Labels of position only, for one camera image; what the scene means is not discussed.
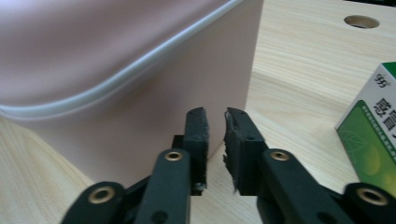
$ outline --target printed logo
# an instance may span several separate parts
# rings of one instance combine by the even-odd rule
[[[376,75],[376,79],[374,79],[374,81],[376,82],[376,84],[378,84],[378,86],[380,88],[384,88],[386,86],[390,86],[390,82],[388,82],[385,79],[385,76],[383,76],[382,74]]]

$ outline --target green and white box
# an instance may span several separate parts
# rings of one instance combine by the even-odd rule
[[[335,128],[360,181],[396,197],[396,62],[378,66]]]

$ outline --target wooden table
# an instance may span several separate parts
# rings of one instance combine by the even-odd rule
[[[374,29],[344,23],[377,19]],[[368,77],[396,58],[396,8],[337,0],[265,0],[247,112],[270,147],[292,152],[322,185],[358,181],[334,125]],[[33,133],[0,119],[0,223],[58,223],[91,180]],[[233,194],[221,156],[191,223],[260,223],[254,197]]]

